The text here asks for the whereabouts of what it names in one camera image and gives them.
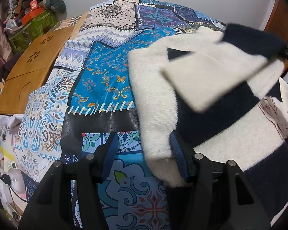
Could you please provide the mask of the cream navy striped cat sweater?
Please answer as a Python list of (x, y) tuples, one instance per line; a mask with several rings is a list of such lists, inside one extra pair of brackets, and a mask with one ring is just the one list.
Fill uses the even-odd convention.
[(288, 207), (288, 84), (270, 33), (229, 24), (163, 37), (128, 54), (141, 144), (152, 173), (189, 204), (187, 158), (234, 160), (271, 224)]

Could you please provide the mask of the brown wooden door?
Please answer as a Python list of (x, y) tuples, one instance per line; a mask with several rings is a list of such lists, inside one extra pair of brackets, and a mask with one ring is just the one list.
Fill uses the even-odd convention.
[(288, 46), (288, 6), (284, 0), (275, 0), (264, 31), (280, 37)]

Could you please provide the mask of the blue patchwork bed quilt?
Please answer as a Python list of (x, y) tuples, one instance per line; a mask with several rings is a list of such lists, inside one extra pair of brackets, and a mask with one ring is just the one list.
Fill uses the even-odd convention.
[[(109, 0), (90, 7), (47, 82), (28, 99), (14, 150), (27, 203), (55, 161), (76, 163), (116, 132), (110, 174), (98, 184), (108, 229), (170, 229), (165, 186), (144, 160), (128, 54), (201, 26), (225, 29), (199, 11), (155, 0)], [(73, 222), (83, 229), (76, 181), (71, 190)]]

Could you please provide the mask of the wooden folding lap desk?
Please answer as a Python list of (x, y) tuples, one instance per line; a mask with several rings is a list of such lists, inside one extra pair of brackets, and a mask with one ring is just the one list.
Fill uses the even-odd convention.
[(66, 41), (74, 39), (88, 12), (75, 25), (37, 37), (20, 56), (0, 94), (0, 114), (23, 114), (29, 95), (47, 81), (54, 62)]

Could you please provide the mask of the green fabric storage bin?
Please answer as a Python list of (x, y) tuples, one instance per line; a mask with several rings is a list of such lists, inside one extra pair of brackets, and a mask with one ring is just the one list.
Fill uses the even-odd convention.
[(38, 36), (46, 34), (57, 22), (55, 14), (51, 10), (45, 10), (24, 26), (7, 32), (12, 52), (14, 54), (24, 52)]

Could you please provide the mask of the orange box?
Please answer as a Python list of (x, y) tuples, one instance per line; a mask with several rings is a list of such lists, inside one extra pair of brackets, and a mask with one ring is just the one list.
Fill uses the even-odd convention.
[(30, 10), (28, 13), (24, 15), (24, 17), (21, 19), (22, 25), (27, 24), (31, 19), (35, 18), (36, 16), (40, 15), (44, 12), (44, 8), (40, 7), (37, 3), (37, 0), (32, 0), (30, 2)]

